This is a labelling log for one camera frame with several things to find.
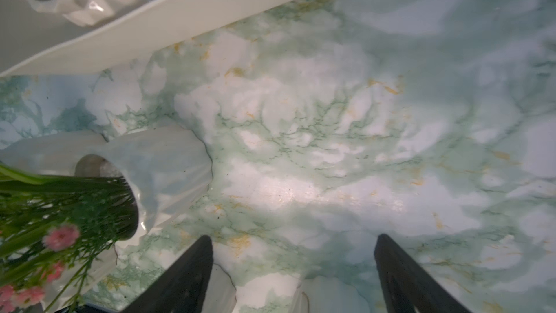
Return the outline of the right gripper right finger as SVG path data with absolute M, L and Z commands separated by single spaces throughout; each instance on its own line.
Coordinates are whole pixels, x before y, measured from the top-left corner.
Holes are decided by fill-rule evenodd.
M 374 258 L 388 312 L 470 313 L 385 233 Z

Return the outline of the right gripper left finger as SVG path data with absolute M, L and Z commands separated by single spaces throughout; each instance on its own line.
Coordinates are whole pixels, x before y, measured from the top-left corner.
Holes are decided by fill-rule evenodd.
M 145 292 L 129 313 L 201 312 L 214 264 L 209 236 L 201 236 Z

